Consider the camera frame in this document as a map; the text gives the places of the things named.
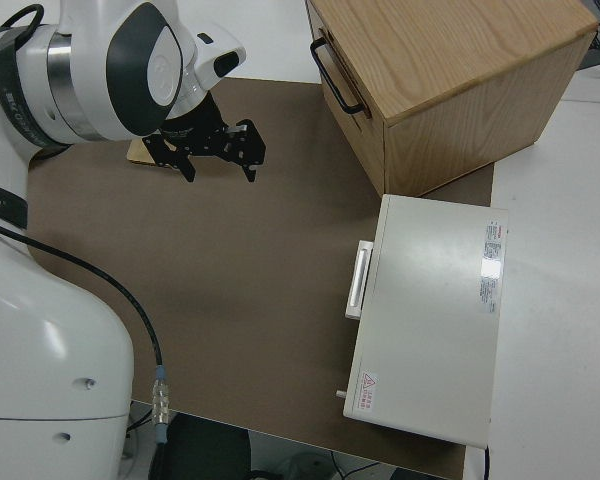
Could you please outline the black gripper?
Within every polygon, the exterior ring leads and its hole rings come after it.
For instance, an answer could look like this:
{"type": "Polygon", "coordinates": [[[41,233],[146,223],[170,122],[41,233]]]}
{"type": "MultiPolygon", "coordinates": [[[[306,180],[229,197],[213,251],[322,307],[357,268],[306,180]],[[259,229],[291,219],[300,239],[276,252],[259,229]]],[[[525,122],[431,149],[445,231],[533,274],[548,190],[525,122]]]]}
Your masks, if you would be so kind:
{"type": "Polygon", "coordinates": [[[239,165],[252,183],[266,152],[253,121],[225,123],[211,94],[188,113],[166,120],[157,133],[143,138],[143,144],[156,165],[178,170],[189,183],[196,175],[191,156],[217,157],[239,165]]]}

